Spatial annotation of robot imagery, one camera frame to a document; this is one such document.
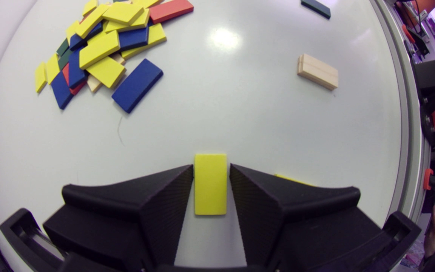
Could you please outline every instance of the wooden block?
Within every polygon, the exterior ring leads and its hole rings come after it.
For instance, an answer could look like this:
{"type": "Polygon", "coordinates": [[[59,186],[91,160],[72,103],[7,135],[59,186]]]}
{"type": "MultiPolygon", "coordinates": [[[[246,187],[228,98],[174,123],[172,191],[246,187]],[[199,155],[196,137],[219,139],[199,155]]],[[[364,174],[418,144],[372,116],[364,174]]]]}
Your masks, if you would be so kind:
{"type": "Polygon", "coordinates": [[[46,63],[46,79],[48,80],[48,84],[51,84],[59,72],[60,67],[58,66],[58,55],[55,53],[46,63]]]}
{"type": "Polygon", "coordinates": [[[115,2],[104,14],[104,19],[130,25],[143,13],[143,7],[115,2]]]}
{"type": "Polygon", "coordinates": [[[146,46],[149,38],[149,28],[135,29],[119,33],[120,50],[130,50],[146,46]]]}
{"type": "Polygon", "coordinates": [[[135,5],[141,5],[144,8],[150,8],[150,7],[153,7],[155,5],[159,5],[163,1],[164,0],[135,0],[133,3],[135,5]]]}
{"type": "Polygon", "coordinates": [[[75,29],[76,29],[76,27],[79,26],[79,25],[80,25],[80,23],[79,23],[78,21],[74,21],[74,22],[71,24],[71,26],[69,26],[69,27],[66,29],[66,35],[67,35],[67,41],[68,41],[68,44],[69,44],[69,42],[70,42],[71,37],[75,34],[75,29]]]}
{"type": "Polygon", "coordinates": [[[94,9],[96,9],[98,6],[98,0],[90,0],[88,1],[85,6],[83,7],[83,17],[87,16],[92,12],[94,9]]]}
{"type": "Polygon", "coordinates": [[[105,25],[104,31],[106,33],[109,33],[114,30],[118,32],[124,32],[124,31],[130,31],[134,29],[143,29],[144,27],[147,26],[149,17],[150,17],[149,9],[144,9],[142,14],[137,19],[135,19],[135,21],[133,21],[133,23],[131,23],[129,26],[114,21],[108,21],[108,23],[105,25]]]}
{"type": "Polygon", "coordinates": [[[107,33],[105,33],[105,31],[102,31],[102,32],[98,33],[97,35],[95,35],[94,37],[92,37],[91,39],[89,39],[86,43],[90,45],[91,43],[93,43],[94,41],[98,41],[99,38],[101,38],[102,36],[105,36],[105,35],[107,35],[107,33]]]}
{"type": "Polygon", "coordinates": [[[35,70],[35,88],[36,92],[40,93],[46,85],[46,65],[44,62],[40,63],[35,70]]]}
{"type": "Polygon", "coordinates": [[[62,70],[65,65],[68,63],[68,58],[71,55],[72,51],[71,50],[66,50],[65,53],[60,56],[60,59],[58,60],[58,67],[60,70],[62,70]]]}
{"type": "Polygon", "coordinates": [[[338,88],[337,69],[307,54],[300,56],[297,74],[324,86],[330,91],[338,88]]]}
{"type": "Polygon", "coordinates": [[[330,19],[331,17],[330,8],[316,0],[302,0],[302,5],[320,14],[326,19],[330,19]]]}
{"type": "Polygon", "coordinates": [[[68,86],[70,88],[76,88],[82,82],[85,82],[88,72],[80,69],[80,52],[82,49],[78,49],[73,52],[68,59],[68,86]]]}
{"type": "Polygon", "coordinates": [[[63,54],[65,54],[68,48],[68,40],[65,39],[63,40],[62,45],[60,45],[60,47],[57,49],[57,54],[61,57],[63,54]]]}
{"type": "Polygon", "coordinates": [[[69,87],[65,81],[65,76],[63,72],[59,72],[55,79],[51,83],[51,88],[53,88],[53,93],[57,99],[58,107],[65,110],[69,101],[73,98],[73,95],[69,91],[69,87]]]}
{"type": "Polygon", "coordinates": [[[282,176],[282,175],[280,175],[280,174],[275,174],[275,176],[277,176],[277,177],[279,177],[279,178],[282,178],[282,179],[288,179],[289,181],[294,181],[294,182],[297,182],[297,183],[299,183],[299,184],[305,184],[305,185],[311,186],[310,184],[306,184],[306,183],[304,183],[304,182],[297,181],[297,180],[295,180],[295,179],[290,179],[290,178],[285,177],[285,176],[282,176]]]}
{"type": "Polygon", "coordinates": [[[104,57],[86,70],[107,88],[115,88],[126,71],[122,64],[111,57],[104,57]]]}
{"type": "Polygon", "coordinates": [[[134,55],[137,55],[140,52],[143,52],[149,48],[152,48],[159,43],[163,43],[167,41],[167,37],[165,36],[164,29],[161,24],[156,24],[153,26],[149,26],[149,39],[146,46],[142,46],[139,48],[134,48],[126,51],[122,51],[122,57],[126,60],[130,59],[134,55]]]}
{"type": "Polygon", "coordinates": [[[93,10],[75,29],[75,32],[81,38],[86,38],[86,36],[92,31],[92,29],[97,26],[98,23],[103,19],[103,14],[108,10],[109,6],[99,5],[95,10],[93,10]]]}
{"type": "MultiPolygon", "coordinates": [[[[68,85],[68,67],[69,64],[65,65],[65,67],[62,69],[63,72],[63,76],[65,77],[65,81],[67,82],[68,85]]],[[[71,94],[76,95],[82,88],[83,86],[85,86],[85,81],[83,81],[82,83],[80,83],[78,86],[76,86],[75,88],[69,88],[69,91],[71,92],[71,94]]]]}
{"type": "Polygon", "coordinates": [[[119,51],[120,42],[117,31],[101,36],[80,51],[80,68],[87,69],[104,57],[119,51]]]}
{"type": "Polygon", "coordinates": [[[163,4],[151,7],[150,18],[154,24],[192,12],[194,6],[187,0],[172,0],[163,4]]]}
{"type": "MultiPolygon", "coordinates": [[[[112,54],[110,57],[119,64],[125,64],[124,58],[119,53],[112,54]]],[[[91,74],[88,76],[86,83],[92,93],[98,91],[98,89],[103,85],[103,83],[101,83],[95,76],[92,76],[91,74]]]]}
{"type": "Polygon", "coordinates": [[[228,180],[225,154],[196,154],[194,194],[196,215],[225,215],[228,180]]]}
{"type": "Polygon", "coordinates": [[[117,88],[112,98],[126,113],[131,113],[163,74],[159,67],[144,59],[117,88]]]}
{"type": "Polygon", "coordinates": [[[92,31],[90,31],[90,33],[84,39],[78,36],[77,34],[74,34],[70,39],[70,45],[69,45],[70,50],[75,51],[78,48],[82,48],[86,46],[88,40],[92,39],[93,37],[97,36],[102,32],[103,32],[103,24],[102,22],[100,22],[92,29],[92,31]]]}

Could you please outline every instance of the green block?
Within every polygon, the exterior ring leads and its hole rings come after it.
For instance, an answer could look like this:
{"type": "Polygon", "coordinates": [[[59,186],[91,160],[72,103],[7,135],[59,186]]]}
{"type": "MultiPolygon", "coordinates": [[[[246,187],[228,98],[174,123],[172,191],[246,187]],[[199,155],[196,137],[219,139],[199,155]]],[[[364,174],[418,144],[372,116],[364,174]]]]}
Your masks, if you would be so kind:
{"type": "Polygon", "coordinates": [[[68,40],[67,39],[65,39],[63,42],[62,42],[62,45],[60,45],[60,47],[57,49],[57,54],[59,55],[59,56],[62,56],[63,54],[65,54],[65,52],[68,50],[68,40]]]}
{"type": "Polygon", "coordinates": [[[71,50],[66,50],[65,53],[60,57],[60,59],[58,60],[58,67],[60,67],[60,70],[62,70],[65,65],[68,63],[68,57],[72,54],[73,52],[71,50]]]}

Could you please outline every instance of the white table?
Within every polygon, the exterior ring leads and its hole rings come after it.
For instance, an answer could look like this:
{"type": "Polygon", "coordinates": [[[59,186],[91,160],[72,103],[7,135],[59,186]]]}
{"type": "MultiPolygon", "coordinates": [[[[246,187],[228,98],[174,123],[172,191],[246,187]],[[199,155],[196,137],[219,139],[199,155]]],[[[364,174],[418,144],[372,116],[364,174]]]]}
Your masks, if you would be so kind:
{"type": "MultiPolygon", "coordinates": [[[[164,76],[131,114],[111,91],[85,86],[66,110],[34,92],[34,70],[81,17],[86,0],[39,0],[0,63],[0,224],[28,208],[40,224],[65,184],[104,185],[193,163],[195,153],[323,187],[356,186],[380,227],[398,178],[401,101],[388,42],[368,1],[322,0],[328,21],[299,0],[193,0],[164,24],[168,41],[143,58],[164,76]],[[338,69],[328,91],[296,75],[307,53],[338,69]]],[[[176,265],[245,265],[231,186],[225,216],[196,217],[189,199],[176,265]]],[[[14,270],[29,268],[0,232],[14,270]]]]}

